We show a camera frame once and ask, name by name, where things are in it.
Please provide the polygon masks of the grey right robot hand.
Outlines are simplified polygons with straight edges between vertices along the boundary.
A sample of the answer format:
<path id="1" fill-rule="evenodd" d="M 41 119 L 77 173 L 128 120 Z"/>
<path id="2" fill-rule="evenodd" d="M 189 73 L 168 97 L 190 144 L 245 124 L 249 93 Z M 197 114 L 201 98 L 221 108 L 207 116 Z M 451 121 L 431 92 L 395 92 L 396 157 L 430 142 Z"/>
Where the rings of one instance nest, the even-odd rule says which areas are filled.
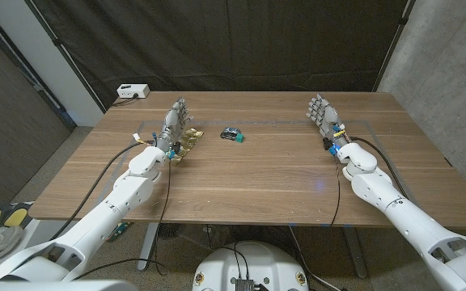
<path id="1" fill-rule="evenodd" d="M 308 103 L 306 116 L 317 125 L 324 140 L 324 148 L 331 154 L 336 154 L 342 146 L 351 142 L 337 110 L 320 93 Z"/>

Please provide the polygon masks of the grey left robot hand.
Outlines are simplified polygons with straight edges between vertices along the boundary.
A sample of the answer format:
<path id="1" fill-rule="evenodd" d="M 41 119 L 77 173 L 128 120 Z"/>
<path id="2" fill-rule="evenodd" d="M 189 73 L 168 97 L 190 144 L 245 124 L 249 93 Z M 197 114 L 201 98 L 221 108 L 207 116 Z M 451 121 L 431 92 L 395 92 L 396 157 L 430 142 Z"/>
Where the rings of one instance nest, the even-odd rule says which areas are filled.
<path id="1" fill-rule="evenodd" d="M 168 110 L 163 126 L 156 138 L 156 147 L 163 152 L 179 141 L 184 133 L 187 124 L 193 120 L 193 116 L 188 115 L 186 100 L 179 97 Z"/>

